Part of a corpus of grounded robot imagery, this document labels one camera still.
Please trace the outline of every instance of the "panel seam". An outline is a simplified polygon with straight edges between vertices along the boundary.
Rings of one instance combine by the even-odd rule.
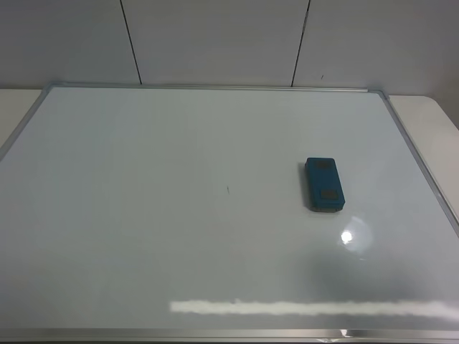
[[[303,43],[304,31],[306,30],[306,22],[308,21],[309,6],[311,5],[311,2],[312,2],[312,0],[309,0],[309,2],[308,2],[308,8],[306,9],[306,14],[305,14],[305,16],[304,16],[303,30],[301,31],[300,44],[299,44],[299,46],[298,46],[298,53],[296,54],[295,68],[293,69],[292,83],[290,84],[290,87],[293,87],[293,83],[295,82],[296,68],[297,68],[297,66],[298,66],[298,60],[299,60],[299,58],[300,58],[301,45],[302,45],[302,43]]]
[[[120,0],[120,5],[121,5],[121,11],[123,12],[123,18],[124,18],[124,24],[126,25],[126,31],[128,32],[129,43],[131,44],[132,55],[133,55],[133,57],[134,57],[134,62],[136,63],[138,81],[139,81],[140,84],[142,85],[141,73],[140,73],[140,71],[138,70],[138,63],[137,63],[136,51],[134,50],[134,45],[132,44],[131,32],[129,31],[128,20],[126,19],[126,13],[124,12],[123,0]]]

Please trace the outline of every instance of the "white wall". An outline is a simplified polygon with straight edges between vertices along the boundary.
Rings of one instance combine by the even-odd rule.
[[[142,82],[290,86],[308,0],[124,0]]]
[[[0,87],[138,83],[120,2],[0,0]]]

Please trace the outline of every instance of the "table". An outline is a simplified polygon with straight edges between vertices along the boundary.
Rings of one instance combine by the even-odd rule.
[[[0,147],[38,98],[40,90],[0,90]]]
[[[305,207],[309,156],[342,212]],[[378,94],[56,87],[0,187],[4,333],[456,338],[458,238]]]
[[[391,95],[390,100],[442,194],[458,216],[459,159],[455,155],[459,149],[459,130],[432,98]]]

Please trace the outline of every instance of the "whiteboard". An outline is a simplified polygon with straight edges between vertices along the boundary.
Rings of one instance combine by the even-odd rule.
[[[339,213],[307,208],[308,157]],[[3,329],[459,330],[458,237],[373,93],[52,88],[0,226]]]

